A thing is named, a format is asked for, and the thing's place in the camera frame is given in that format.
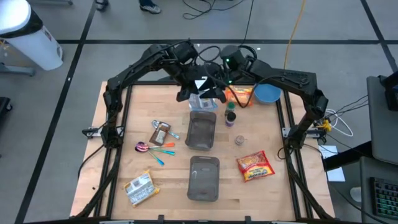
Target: keyboard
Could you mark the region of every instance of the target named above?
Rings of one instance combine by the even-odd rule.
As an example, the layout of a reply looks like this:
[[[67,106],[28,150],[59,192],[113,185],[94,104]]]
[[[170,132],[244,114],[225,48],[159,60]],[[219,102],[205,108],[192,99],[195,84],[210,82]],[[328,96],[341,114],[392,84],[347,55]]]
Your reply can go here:
[[[373,214],[398,220],[398,182],[370,178]]]

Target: green bottle cap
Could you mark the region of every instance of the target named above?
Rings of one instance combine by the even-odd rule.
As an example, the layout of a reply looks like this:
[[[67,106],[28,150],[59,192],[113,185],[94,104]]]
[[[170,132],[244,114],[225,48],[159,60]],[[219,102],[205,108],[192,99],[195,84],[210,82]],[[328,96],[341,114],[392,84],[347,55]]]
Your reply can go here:
[[[227,104],[227,107],[228,107],[228,109],[231,109],[231,110],[235,109],[235,104],[234,104],[234,102],[229,102],[229,103]]]

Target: white trash can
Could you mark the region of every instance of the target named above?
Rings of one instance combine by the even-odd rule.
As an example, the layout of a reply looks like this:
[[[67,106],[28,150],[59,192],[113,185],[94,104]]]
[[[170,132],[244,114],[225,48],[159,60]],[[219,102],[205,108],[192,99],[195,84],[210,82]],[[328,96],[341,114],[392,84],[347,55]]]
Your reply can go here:
[[[44,70],[62,65],[62,47],[26,0],[0,0],[0,38]]]

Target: person's foot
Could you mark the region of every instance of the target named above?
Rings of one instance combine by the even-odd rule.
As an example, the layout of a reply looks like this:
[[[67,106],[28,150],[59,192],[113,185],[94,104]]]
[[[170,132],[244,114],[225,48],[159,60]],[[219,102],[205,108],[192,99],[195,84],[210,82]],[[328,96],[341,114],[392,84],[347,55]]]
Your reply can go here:
[[[160,7],[158,5],[156,5],[155,3],[153,3],[151,0],[146,0],[144,1],[144,4],[141,4],[142,2],[140,2],[139,8],[142,11],[147,11],[149,13],[152,14],[159,14],[160,12],[162,12],[162,10],[160,9]]]

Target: blue bowl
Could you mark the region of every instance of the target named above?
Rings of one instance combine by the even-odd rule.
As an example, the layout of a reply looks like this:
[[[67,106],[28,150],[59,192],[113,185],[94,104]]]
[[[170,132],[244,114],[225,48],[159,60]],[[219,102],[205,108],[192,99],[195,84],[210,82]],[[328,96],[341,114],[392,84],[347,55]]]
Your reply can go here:
[[[270,84],[261,84],[254,90],[254,96],[260,103],[268,104],[276,102],[280,97],[280,88]]]

